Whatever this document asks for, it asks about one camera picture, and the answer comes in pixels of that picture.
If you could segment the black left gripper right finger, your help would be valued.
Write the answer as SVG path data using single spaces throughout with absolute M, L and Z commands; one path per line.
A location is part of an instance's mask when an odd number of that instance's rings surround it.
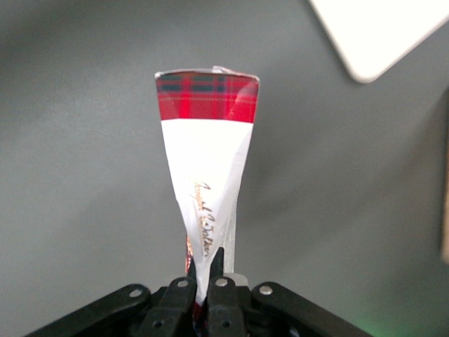
M 246 336 L 238 288 L 224 273 L 225 250 L 220 247 L 210 267 L 207 292 L 207 336 Z

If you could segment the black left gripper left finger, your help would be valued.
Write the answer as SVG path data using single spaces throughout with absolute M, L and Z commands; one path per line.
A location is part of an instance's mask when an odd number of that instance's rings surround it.
M 196 270 L 190 263 L 186 277 L 174 279 L 151 305 L 140 325 L 140 336 L 196 336 L 192 312 L 196 295 Z

